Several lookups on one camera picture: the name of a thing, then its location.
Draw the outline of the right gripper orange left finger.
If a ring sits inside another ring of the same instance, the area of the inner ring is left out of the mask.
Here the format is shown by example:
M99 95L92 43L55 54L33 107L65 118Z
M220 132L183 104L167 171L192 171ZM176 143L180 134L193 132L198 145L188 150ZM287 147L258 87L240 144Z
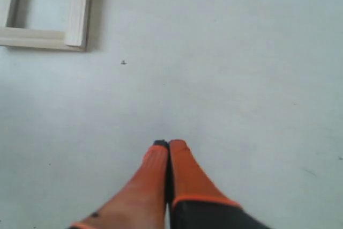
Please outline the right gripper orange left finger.
M69 228L164 228L168 143L157 140L127 184L102 207Z

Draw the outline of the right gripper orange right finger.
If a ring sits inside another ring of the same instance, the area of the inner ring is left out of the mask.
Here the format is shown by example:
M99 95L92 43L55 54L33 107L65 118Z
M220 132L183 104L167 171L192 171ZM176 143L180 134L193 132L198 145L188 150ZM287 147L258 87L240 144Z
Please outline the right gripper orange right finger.
M215 186L185 141L170 141L169 156L171 228L269 228Z

